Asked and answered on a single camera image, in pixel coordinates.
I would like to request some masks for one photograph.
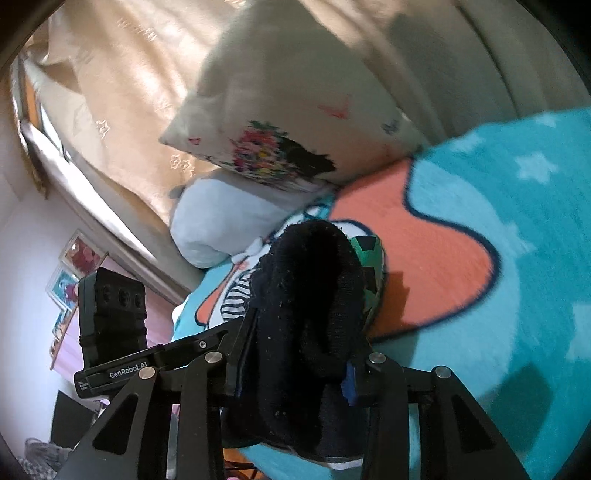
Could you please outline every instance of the blanket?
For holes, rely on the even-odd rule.
[[[374,348],[412,368],[448,365],[532,480],[556,474],[591,419],[589,158],[591,111],[546,112],[479,127],[289,220],[381,237],[388,278]],[[211,269],[175,338],[222,322],[224,292],[266,248]],[[244,453],[275,480],[359,478],[263,445]],[[413,416],[411,457],[418,478]]]

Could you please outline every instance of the white pillow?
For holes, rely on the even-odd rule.
[[[331,191],[285,192],[218,168],[186,187],[170,233],[183,257],[209,268],[265,238],[296,210]]]
[[[162,143],[283,189],[344,184],[423,136],[297,0],[252,0],[203,64]]]

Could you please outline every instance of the wall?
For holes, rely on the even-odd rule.
[[[45,288],[80,227],[58,194],[31,188],[0,231],[0,431],[17,454],[27,437],[49,440],[57,392],[71,391],[49,370],[59,307]]]

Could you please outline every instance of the striped shirt print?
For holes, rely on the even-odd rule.
[[[246,304],[251,297],[251,274],[252,271],[245,273],[228,290],[226,298],[220,308],[224,322],[244,317],[246,314]]]

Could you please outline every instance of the picture frame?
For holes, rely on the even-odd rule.
[[[51,368],[53,368],[53,364],[56,361],[56,355],[59,349],[60,341],[57,338],[54,338],[51,346],[49,347],[49,356],[51,357]]]
[[[105,257],[106,252],[77,230],[61,252],[60,261],[80,279],[99,268]]]
[[[73,312],[69,310],[60,310],[60,314],[57,317],[56,323],[53,326],[52,332],[53,336],[58,340],[61,341],[63,338],[68,325],[70,324],[70,320],[72,319]]]
[[[53,272],[46,292],[63,310],[72,312],[78,305],[78,280],[78,277],[60,265]]]

